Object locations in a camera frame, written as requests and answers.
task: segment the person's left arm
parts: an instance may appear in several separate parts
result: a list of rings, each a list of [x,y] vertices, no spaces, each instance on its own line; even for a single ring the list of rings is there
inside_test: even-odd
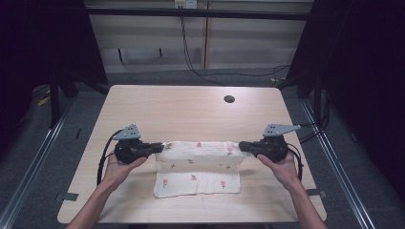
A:
[[[107,202],[108,197],[128,177],[129,173],[146,161],[141,157],[131,164],[123,164],[112,154],[108,158],[108,165],[104,179],[97,185],[83,208],[77,213],[67,228],[93,228]]]

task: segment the black horizontal bar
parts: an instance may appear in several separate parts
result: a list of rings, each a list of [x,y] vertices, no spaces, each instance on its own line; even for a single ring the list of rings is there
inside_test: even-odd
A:
[[[194,10],[194,9],[158,9],[158,8],[43,8],[44,10],[68,10],[92,15],[136,15],[136,16],[180,16],[180,17],[215,17],[247,18],[306,21],[315,18],[331,17],[302,12],[240,11],[240,10]]]

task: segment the cloth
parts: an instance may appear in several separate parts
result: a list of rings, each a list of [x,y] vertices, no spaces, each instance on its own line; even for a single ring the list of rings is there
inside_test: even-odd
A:
[[[156,154],[154,195],[240,193],[239,166],[246,153],[234,142],[173,141]]]

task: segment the black round hole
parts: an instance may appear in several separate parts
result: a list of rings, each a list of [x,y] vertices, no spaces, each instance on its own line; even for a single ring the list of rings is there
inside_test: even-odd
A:
[[[232,96],[232,95],[227,95],[227,96],[224,97],[224,100],[227,103],[233,103],[233,102],[235,102],[235,97]]]

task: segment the person's left hand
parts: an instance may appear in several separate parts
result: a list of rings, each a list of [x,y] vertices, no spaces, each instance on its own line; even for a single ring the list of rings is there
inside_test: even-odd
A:
[[[108,157],[107,169],[101,183],[107,183],[114,190],[128,177],[129,173],[139,167],[147,160],[146,157],[141,157],[132,162],[131,164],[125,164],[117,160],[115,154]]]

